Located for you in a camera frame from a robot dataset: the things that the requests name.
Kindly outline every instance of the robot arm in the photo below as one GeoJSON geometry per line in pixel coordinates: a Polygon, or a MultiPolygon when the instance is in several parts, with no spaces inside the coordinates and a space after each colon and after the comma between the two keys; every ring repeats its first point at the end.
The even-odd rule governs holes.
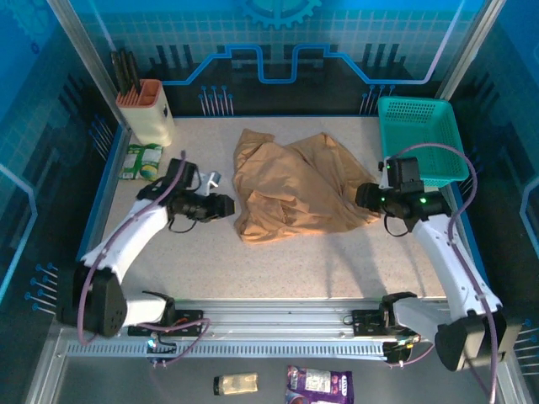
{"type": "Polygon", "coordinates": [[[186,162],[183,174],[172,192],[158,205],[139,213],[164,193],[175,178],[179,166],[180,160],[173,159],[164,178],[147,185],[139,192],[129,214],[111,236],[84,255],[77,266],[60,271],[56,302],[58,321],[77,325],[78,303],[83,283],[89,270],[98,261],[99,255],[104,255],[93,276],[86,299],[83,329],[112,337],[122,327],[143,322],[158,323],[165,327],[173,324],[173,298],[148,291],[137,295],[124,295],[121,283],[127,270],[152,237],[169,225],[175,215],[181,214],[193,221],[208,222],[232,215],[235,211],[234,201],[230,197],[210,193],[220,179],[216,172],[199,174],[197,188],[187,189],[191,186],[198,168],[193,163],[186,162]],[[105,245],[116,230],[135,215],[137,218],[115,236],[110,250],[104,252],[105,245]]]}
{"type": "Polygon", "coordinates": [[[435,343],[442,363],[450,370],[469,363],[487,364],[491,357],[490,335],[484,297],[494,314],[499,339],[499,359],[509,351],[520,330],[520,322],[509,319],[499,298],[485,284],[475,264],[454,231],[448,227],[451,209],[439,191],[425,192],[417,159],[389,158],[380,165],[380,185],[366,183],[358,188],[357,205],[404,221],[408,232],[423,246],[444,289],[450,312],[433,309],[413,294],[400,295],[389,309],[393,326],[406,327],[435,343]],[[479,296],[453,245],[463,257],[472,277],[481,288],[479,296]]]}

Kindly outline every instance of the glass wall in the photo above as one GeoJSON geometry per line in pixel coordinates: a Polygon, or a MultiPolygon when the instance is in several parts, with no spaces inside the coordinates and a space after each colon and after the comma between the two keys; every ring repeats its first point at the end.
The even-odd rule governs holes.
{"type": "Polygon", "coordinates": [[[133,51],[174,115],[374,114],[433,97],[483,0],[73,0],[110,68],[133,51]]]}
{"type": "Polygon", "coordinates": [[[46,2],[0,0],[0,27],[0,402],[8,403],[25,398],[54,311],[54,267],[75,262],[117,124],[46,2]]]}
{"type": "MultiPolygon", "coordinates": [[[[507,0],[452,104],[479,171],[468,209],[488,278],[506,306],[539,324],[539,8],[507,0]]],[[[466,198],[468,182],[461,185],[466,198]]],[[[533,332],[517,348],[525,374],[538,371],[533,332]]],[[[526,376],[537,390],[537,376],[526,376]]]]}

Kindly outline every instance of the tan cloth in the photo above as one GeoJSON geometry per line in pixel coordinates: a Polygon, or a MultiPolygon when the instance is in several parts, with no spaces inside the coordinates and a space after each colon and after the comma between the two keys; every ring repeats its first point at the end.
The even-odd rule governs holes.
{"type": "Polygon", "coordinates": [[[296,234],[355,229],[378,216],[355,204],[360,184],[374,178],[331,136],[288,146],[245,129],[234,152],[234,185],[242,206],[239,236],[261,243],[296,234]]]}

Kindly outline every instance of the gear logo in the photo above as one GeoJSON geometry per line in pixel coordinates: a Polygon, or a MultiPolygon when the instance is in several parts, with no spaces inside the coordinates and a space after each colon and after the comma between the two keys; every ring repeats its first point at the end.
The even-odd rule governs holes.
{"type": "Polygon", "coordinates": [[[316,6],[322,5],[320,0],[239,0],[239,4],[243,15],[254,24],[262,23],[264,28],[272,25],[275,29],[301,24],[305,17],[312,16],[316,6]]]}
{"type": "Polygon", "coordinates": [[[50,22],[45,0],[0,0],[0,11],[9,11],[32,40],[47,31],[50,22]]]}

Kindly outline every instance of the teal plastic basket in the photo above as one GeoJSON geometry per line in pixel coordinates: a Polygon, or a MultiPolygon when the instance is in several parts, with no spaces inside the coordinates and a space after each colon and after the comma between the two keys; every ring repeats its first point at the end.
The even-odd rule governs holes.
{"type": "MultiPolygon", "coordinates": [[[[382,155],[426,141],[444,143],[462,152],[461,136],[451,105],[441,99],[381,97],[378,101],[382,155]]],[[[403,154],[417,157],[425,186],[441,188],[469,175],[466,163],[455,153],[438,147],[422,147],[403,154]]]]}

